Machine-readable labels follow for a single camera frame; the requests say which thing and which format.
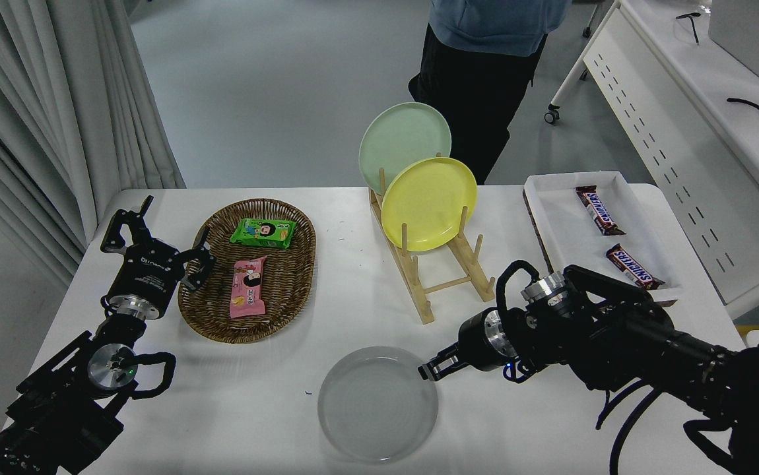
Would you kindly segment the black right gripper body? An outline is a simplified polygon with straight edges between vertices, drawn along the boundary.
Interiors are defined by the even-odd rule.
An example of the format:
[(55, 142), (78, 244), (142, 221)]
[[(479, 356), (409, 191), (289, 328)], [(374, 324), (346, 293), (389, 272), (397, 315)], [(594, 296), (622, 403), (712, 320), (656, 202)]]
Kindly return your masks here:
[(459, 359), (479, 371), (494, 369), (494, 355), (485, 332), (489, 310), (482, 310), (464, 321), (459, 328)]

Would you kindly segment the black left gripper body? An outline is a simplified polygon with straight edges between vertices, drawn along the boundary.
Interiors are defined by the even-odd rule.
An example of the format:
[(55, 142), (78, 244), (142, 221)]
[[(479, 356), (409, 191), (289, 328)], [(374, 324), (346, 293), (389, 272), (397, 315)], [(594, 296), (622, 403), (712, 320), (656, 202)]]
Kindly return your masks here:
[(178, 255), (180, 251), (167, 243), (126, 247), (108, 291), (108, 309), (135, 317), (163, 317), (185, 271)]

